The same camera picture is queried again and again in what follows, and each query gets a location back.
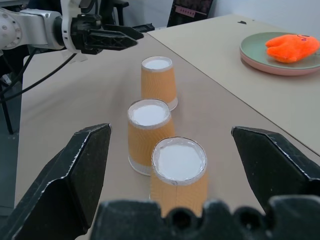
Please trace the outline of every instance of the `white robotic arm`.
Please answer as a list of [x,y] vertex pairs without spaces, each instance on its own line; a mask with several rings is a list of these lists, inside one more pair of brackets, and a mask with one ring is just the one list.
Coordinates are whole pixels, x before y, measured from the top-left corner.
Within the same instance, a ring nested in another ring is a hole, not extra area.
[[106,25],[101,16],[82,14],[93,0],[61,0],[62,16],[56,11],[25,9],[13,12],[0,8],[0,55],[21,45],[97,54],[102,49],[122,50],[143,38],[133,28]]

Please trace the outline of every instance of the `orange paper cup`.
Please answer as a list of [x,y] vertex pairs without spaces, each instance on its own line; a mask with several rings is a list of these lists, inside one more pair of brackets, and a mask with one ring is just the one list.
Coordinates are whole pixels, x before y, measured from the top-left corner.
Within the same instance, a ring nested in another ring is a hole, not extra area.
[[152,56],[142,62],[141,97],[160,99],[170,111],[178,105],[174,66],[170,58]]
[[195,141],[170,137],[155,146],[150,199],[160,205],[163,217],[178,207],[202,214],[208,194],[206,169],[206,153]]
[[156,144],[175,135],[168,105],[159,99],[143,99],[128,109],[129,162],[138,173],[150,176]]

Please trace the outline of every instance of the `table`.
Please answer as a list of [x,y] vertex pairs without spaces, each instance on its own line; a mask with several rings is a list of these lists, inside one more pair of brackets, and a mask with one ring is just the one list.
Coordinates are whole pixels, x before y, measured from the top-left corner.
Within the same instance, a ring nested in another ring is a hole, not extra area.
[[286,31],[227,15],[150,35],[320,155],[320,71],[286,77],[248,66],[240,60],[240,44],[246,37],[263,32]]
[[[135,47],[105,50],[88,55],[87,61],[68,64],[22,96],[16,204],[74,132],[100,123],[112,124],[100,201],[149,198],[149,177],[135,172],[128,163],[127,109],[141,96],[142,60],[155,55],[171,58],[175,66],[179,103],[172,117],[176,133],[197,141],[206,151],[210,199],[224,200],[231,210],[246,205],[262,211],[231,136],[232,126],[279,132],[320,163],[316,154],[146,34]],[[36,55],[24,74],[23,88],[62,62],[60,52]],[[78,239],[88,238],[87,234]]]

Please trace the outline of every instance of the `wall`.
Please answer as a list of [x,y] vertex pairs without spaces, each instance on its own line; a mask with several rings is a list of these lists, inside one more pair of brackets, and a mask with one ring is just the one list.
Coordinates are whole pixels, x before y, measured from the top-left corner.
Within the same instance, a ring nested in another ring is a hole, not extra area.
[[150,24],[156,28],[167,26],[173,0],[127,0],[123,10],[124,24],[137,26]]
[[212,16],[238,14],[320,39],[319,0],[217,0]]
[[[173,0],[128,1],[130,6],[124,10],[126,25],[167,25]],[[210,17],[238,14],[320,39],[320,0],[216,0],[214,5]]]

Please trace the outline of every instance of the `stuffed toy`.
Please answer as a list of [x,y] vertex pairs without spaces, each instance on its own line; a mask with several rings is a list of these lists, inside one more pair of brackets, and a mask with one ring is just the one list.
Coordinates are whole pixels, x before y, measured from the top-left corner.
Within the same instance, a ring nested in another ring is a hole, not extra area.
[[295,63],[314,54],[320,42],[313,36],[287,34],[266,42],[266,53],[281,63]]

